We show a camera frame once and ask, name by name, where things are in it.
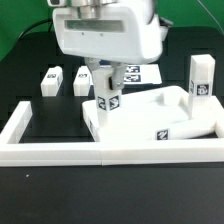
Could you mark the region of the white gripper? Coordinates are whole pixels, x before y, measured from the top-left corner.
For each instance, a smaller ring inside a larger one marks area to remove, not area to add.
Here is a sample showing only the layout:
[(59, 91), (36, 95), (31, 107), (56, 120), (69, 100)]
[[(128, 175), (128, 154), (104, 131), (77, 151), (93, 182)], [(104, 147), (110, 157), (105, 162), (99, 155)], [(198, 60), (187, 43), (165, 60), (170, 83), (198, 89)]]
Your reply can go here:
[(85, 57), (91, 76), (99, 59), (121, 62), (111, 64), (110, 90), (124, 88), (127, 64), (151, 63), (162, 53), (158, 16), (146, 6), (103, 6), (96, 20), (79, 19), (74, 8), (58, 8), (53, 21), (62, 52)]

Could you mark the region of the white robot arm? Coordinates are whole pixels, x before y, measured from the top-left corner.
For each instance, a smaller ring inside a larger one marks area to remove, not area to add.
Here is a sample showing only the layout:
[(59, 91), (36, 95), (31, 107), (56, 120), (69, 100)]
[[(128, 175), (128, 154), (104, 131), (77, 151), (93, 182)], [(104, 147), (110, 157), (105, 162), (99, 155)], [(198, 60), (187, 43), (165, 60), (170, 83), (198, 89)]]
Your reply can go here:
[(124, 86), (129, 64), (161, 56), (173, 23), (158, 15), (156, 0), (47, 0), (61, 51), (80, 56), (90, 70), (99, 60), (112, 65), (111, 88)]

